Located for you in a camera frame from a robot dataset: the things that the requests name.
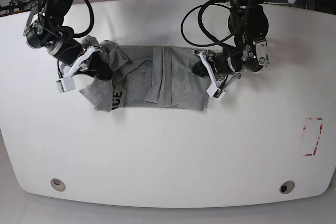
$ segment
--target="silver bolt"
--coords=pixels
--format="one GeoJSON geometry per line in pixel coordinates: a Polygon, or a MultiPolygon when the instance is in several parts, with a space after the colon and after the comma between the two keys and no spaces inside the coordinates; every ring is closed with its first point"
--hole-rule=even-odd
{"type": "Polygon", "coordinates": [[[265,58],[264,58],[264,57],[261,57],[261,58],[259,59],[259,63],[260,63],[261,65],[263,65],[263,64],[265,63],[265,58]]]}

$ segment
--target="gray cloth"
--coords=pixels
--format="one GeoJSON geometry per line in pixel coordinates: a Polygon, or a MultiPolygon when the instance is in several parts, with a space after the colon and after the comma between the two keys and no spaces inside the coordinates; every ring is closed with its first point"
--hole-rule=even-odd
{"type": "MultiPolygon", "coordinates": [[[[97,46],[88,36],[82,42],[97,46]]],[[[192,73],[200,60],[192,49],[153,46],[118,46],[111,41],[100,44],[106,51],[101,58],[112,71],[110,81],[95,78],[80,92],[96,110],[110,112],[122,107],[203,110],[207,101],[209,77],[192,73]]]]}

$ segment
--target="round hole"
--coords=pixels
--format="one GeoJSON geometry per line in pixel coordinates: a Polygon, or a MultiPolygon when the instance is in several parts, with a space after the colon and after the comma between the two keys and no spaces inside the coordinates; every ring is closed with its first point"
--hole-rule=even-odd
{"type": "Polygon", "coordinates": [[[61,180],[59,180],[58,178],[53,178],[51,180],[51,186],[56,191],[64,191],[65,190],[65,184],[61,180]]]}
{"type": "Polygon", "coordinates": [[[291,180],[287,181],[280,186],[280,192],[282,194],[289,194],[291,191],[293,191],[294,187],[295,187],[294,181],[291,180]]]}

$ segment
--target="white table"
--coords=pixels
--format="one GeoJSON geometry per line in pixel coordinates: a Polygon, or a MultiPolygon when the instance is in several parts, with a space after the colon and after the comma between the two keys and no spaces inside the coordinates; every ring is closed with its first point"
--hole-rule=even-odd
{"type": "MultiPolygon", "coordinates": [[[[202,0],[96,3],[91,33],[121,45],[187,46],[180,21],[202,0]]],[[[58,94],[56,60],[32,50],[22,36],[27,14],[0,19],[0,128],[15,175],[27,192],[100,204],[140,207],[219,207],[261,204],[323,193],[336,166],[333,68],[336,17],[265,6],[270,65],[244,73],[221,102],[204,112],[120,109],[96,112],[78,92],[58,94]],[[316,127],[323,130],[316,155],[316,127]],[[306,134],[302,129],[307,125],[306,134]],[[66,184],[55,191],[52,178],[66,184]],[[288,180],[296,183],[279,192],[288,180]]],[[[205,25],[227,35],[228,12],[212,7],[205,25]]],[[[88,25],[84,5],[66,25],[88,25]]],[[[185,25],[194,42],[208,42],[185,25]]],[[[76,78],[80,89],[91,82],[76,78]]]]}

